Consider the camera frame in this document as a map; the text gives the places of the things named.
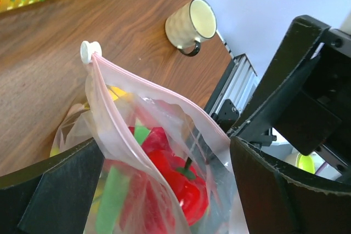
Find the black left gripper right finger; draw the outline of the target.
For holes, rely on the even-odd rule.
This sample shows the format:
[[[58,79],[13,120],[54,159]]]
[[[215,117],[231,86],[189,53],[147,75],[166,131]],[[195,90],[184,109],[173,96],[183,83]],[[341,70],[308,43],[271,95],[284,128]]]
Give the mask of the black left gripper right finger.
[[[249,233],[350,233],[350,185],[232,137],[230,156]]]

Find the yellow banana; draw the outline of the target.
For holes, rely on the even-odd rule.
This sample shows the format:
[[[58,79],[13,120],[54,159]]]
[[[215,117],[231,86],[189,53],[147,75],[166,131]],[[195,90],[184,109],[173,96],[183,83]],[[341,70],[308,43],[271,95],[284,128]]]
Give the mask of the yellow banana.
[[[129,100],[129,94],[124,90],[113,86],[107,86],[107,89],[114,102],[127,102]]]

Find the red pink fruit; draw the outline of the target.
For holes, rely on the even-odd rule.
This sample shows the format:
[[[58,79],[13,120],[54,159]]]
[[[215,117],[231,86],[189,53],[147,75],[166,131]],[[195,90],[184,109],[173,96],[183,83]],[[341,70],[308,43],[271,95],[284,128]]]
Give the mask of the red pink fruit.
[[[162,127],[148,129],[144,126],[136,126],[128,127],[128,129],[138,145],[135,149],[138,155],[143,155],[144,153],[148,154],[155,150],[173,153],[166,132]]]

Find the clear zip top bag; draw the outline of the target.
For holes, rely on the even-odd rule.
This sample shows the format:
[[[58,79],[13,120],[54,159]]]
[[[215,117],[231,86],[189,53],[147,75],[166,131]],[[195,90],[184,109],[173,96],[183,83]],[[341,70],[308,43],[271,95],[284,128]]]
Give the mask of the clear zip top bag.
[[[85,99],[51,155],[94,139],[104,155],[84,233],[248,233],[229,138],[189,99],[103,58],[83,41]]]

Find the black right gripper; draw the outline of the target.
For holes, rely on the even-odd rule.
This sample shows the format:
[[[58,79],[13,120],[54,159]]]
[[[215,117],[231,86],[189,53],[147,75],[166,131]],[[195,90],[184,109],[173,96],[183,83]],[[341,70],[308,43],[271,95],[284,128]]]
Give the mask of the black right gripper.
[[[320,43],[315,64],[310,59]],[[350,181],[349,34],[330,29],[309,15],[292,20],[258,87],[227,134],[257,137],[275,124],[298,152],[316,152],[334,167],[340,173],[336,181]]]

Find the red bell pepper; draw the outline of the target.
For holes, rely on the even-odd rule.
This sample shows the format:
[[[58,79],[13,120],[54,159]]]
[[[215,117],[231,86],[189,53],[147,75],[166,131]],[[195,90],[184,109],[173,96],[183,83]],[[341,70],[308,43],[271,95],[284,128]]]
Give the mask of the red bell pepper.
[[[186,161],[166,150],[153,150],[148,157],[173,190],[190,226],[199,221],[208,207],[206,182],[193,166],[184,169]]]

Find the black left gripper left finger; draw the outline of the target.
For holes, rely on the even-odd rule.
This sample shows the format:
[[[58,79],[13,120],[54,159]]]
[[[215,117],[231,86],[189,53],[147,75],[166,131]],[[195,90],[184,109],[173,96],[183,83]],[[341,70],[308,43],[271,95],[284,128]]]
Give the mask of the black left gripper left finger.
[[[1,233],[83,233],[104,156],[90,138],[1,177]]]

